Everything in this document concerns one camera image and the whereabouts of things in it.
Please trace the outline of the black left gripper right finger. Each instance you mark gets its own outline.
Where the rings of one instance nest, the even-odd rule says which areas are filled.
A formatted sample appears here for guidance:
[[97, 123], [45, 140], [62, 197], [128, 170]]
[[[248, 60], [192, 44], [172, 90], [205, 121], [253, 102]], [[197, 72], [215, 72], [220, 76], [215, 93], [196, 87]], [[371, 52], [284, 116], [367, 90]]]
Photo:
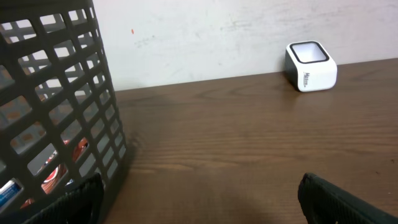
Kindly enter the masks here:
[[313, 174], [303, 175], [298, 200], [308, 223], [390, 223], [392, 216]]

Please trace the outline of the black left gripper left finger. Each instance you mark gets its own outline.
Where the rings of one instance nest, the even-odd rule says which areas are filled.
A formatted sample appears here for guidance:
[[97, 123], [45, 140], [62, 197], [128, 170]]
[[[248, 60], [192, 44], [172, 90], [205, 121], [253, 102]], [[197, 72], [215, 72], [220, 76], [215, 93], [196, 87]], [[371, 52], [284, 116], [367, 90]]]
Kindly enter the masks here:
[[63, 195], [36, 202], [23, 210], [22, 223], [95, 224], [99, 220], [104, 188], [101, 175], [95, 173]]

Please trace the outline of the red chocolate bar wrapper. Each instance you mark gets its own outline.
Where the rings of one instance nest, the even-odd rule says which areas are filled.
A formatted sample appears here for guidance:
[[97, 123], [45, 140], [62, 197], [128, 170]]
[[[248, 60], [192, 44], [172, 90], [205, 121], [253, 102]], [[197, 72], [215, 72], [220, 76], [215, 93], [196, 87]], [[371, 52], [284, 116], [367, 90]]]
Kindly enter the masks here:
[[[72, 161], [76, 162], [77, 159], [81, 156], [82, 152], [87, 147], [88, 147], [88, 141], [86, 140], [86, 138], [83, 138], [73, 150]], [[57, 155], [58, 152], [54, 150], [53, 153], [50, 155], [50, 157], [46, 160], [46, 162], [39, 170], [42, 170], [44, 167], [46, 167], [48, 163], [51, 162]], [[59, 180], [65, 175], [66, 172], [67, 172], [66, 166], [64, 164], [59, 164], [41, 184], [42, 190], [46, 194], [49, 194], [56, 187]]]

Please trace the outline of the white blue medicine box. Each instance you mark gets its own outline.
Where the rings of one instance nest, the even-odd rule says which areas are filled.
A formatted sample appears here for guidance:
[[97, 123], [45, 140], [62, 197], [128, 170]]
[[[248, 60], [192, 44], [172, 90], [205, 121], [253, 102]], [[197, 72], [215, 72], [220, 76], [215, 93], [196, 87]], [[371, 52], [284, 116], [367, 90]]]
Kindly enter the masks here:
[[21, 186], [9, 180], [2, 188], [0, 194], [0, 207], [4, 206], [10, 199], [12, 199], [21, 190]]

